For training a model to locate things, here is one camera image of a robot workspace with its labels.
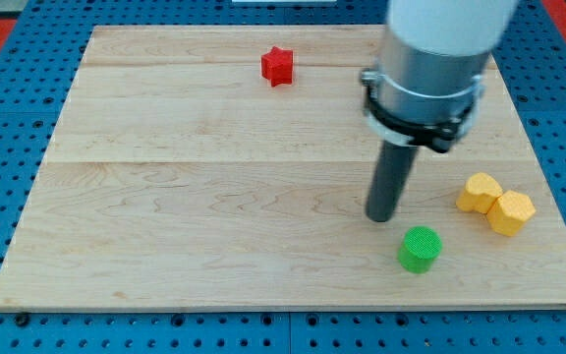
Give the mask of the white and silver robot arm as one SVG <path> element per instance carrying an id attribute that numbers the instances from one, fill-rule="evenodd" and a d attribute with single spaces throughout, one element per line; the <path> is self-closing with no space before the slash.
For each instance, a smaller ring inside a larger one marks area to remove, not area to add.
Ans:
<path id="1" fill-rule="evenodd" d="M 397 147 L 445 153 L 476 120 L 482 72 L 518 0 L 390 0 L 361 72 L 371 128 Z"/>

